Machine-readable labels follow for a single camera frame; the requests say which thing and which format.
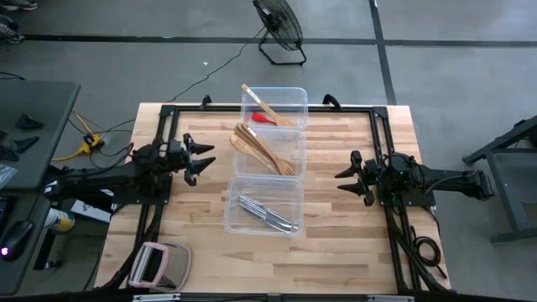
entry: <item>clear plastic container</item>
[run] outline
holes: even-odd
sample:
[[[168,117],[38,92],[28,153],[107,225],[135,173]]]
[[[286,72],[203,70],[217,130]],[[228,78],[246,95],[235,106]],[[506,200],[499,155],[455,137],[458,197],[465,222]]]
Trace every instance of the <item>clear plastic container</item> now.
[[[276,221],[274,216],[269,223],[256,218],[241,206],[240,195],[256,200],[266,211],[291,222],[292,227],[282,230],[282,225],[280,229],[270,226]],[[296,237],[304,224],[303,203],[304,187],[299,181],[236,177],[227,186],[224,228],[231,233]]]
[[[250,87],[261,101],[267,103],[272,110],[287,117],[296,126],[278,127],[270,123],[260,123],[252,120],[254,112],[262,113],[266,118],[272,118],[245,91],[242,92],[242,120],[252,128],[279,128],[302,131],[308,127],[308,94],[298,87]]]
[[[306,139],[299,131],[278,129],[255,129],[258,137],[274,154],[290,163],[295,169],[294,176],[280,175],[262,164],[251,155],[235,150],[233,167],[237,176],[257,176],[275,179],[302,180],[306,172]]]

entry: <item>concrete floor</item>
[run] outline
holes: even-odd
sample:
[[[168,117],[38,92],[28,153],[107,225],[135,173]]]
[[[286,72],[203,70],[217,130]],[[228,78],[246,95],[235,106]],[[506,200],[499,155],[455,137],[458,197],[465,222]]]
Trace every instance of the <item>concrete floor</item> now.
[[[306,38],[374,39],[367,0],[289,0]],[[385,39],[537,40],[533,0],[377,0]],[[261,23],[239,0],[48,0],[16,13],[31,34],[117,34],[251,37]],[[75,110],[104,128],[132,118],[140,102],[169,100],[235,55],[240,44],[135,44],[26,41],[0,44],[0,70],[30,80],[78,81]],[[269,48],[282,56],[278,46]],[[249,45],[242,56],[180,102],[239,102],[237,87],[301,86],[310,103],[331,93],[346,104],[387,104],[375,45],[307,44],[303,67],[271,66]],[[425,164],[464,169],[462,156],[537,113],[536,48],[387,47],[397,103],[410,105]],[[107,149],[128,133],[111,134]],[[57,155],[78,148],[67,127]],[[97,158],[99,164],[107,159]],[[90,166],[78,159],[73,166]],[[487,169],[481,163],[479,168]],[[458,292],[537,299],[537,239],[492,247],[488,238],[508,230],[499,198],[481,202],[435,193],[442,246]],[[27,273],[19,294],[82,290],[102,248],[106,225],[78,221],[67,240],[65,266]]]

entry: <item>wooden table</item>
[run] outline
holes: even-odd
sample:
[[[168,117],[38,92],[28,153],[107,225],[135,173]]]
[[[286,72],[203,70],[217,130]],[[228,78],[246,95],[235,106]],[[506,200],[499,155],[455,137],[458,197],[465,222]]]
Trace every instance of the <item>wooden table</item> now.
[[[140,104],[132,142],[135,148],[151,143],[161,104]],[[388,107],[395,150],[420,161],[410,109]],[[198,143],[215,145],[202,157],[216,161],[189,187],[174,177],[170,203],[164,208],[160,242],[181,242],[192,248],[193,263],[182,292],[199,293],[303,293],[391,294],[396,292],[388,231],[382,208],[365,207],[362,198],[338,190],[356,179],[334,179],[348,168],[350,153],[373,159],[368,116],[359,113],[311,113],[307,137],[307,174],[304,231],[299,237],[237,235],[226,232],[222,217],[227,182],[233,177],[232,128],[237,112],[183,112],[177,138],[190,133]],[[133,248],[140,206],[125,206],[110,223],[96,277],[96,286],[108,281]],[[409,220],[418,235],[440,245],[436,224],[429,213],[409,208]],[[408,262],[402,257],[405,280],[410,284]],[[449,287],[432,268],[431,273]]]

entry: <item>metal stand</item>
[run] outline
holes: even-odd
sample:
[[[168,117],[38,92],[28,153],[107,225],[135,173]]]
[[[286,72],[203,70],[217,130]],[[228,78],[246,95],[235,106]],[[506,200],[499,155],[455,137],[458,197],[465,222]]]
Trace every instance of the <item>metal stand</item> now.
[[[520,192],[521,187],[528,190],[533,189],[531,183],[523,185],[521,182],[526,178],[528,181],[533,181],[534,179],[533,174],[535,169],[531,169],[530,163],[537,162],[537,148],[507,148],[528,136],[534,135],[536,131],[537,116],[532,117],[528,121],[519,122],[511,131],[497,137],[491,143],[462,159],[468,165],[474,164],[479,159],[487,160],[493,174],[494,182],[498,188],[498,193],[502,199],[509,225],[513,230],[512,232],[491,236],[490,241],[492,244],[537,237],[537,228],[530,227],[530,222],[524,209],[524,205],[537,205],[537,200],[521,200],[516,198],[524,194],[524,192]],[[500,158],[512,158],[514,156],[524,156],[524,165],[528,166],[526,170],[517,171],[518,174],[524,173],[527,176],[522,177],[517,183],[508,181],[510,178],[509,173],[500,169]]]
[[[267,31],[265,31],[265,34],[261,38],[261,42],[259,42],[259,51],[261,51],[263,53],[263,55],[267,57],[267,59],[270,61],[270,64],[272,64],[272,65],[300,65],[300,66],[302,66],[308,60],[305,57],[304,51],[302,50],[302,46],[299,46],[300,53],[304,57],[304,60],[302,60],[301,62],[285,62],[285,63],[275,62],[274,60],[272,60],[270,58],[269,55],[267,55],[267,53],[263,50],[263,47],[261,46],[267,40],[268,35],[269,35],[269,32],[267,30]]]

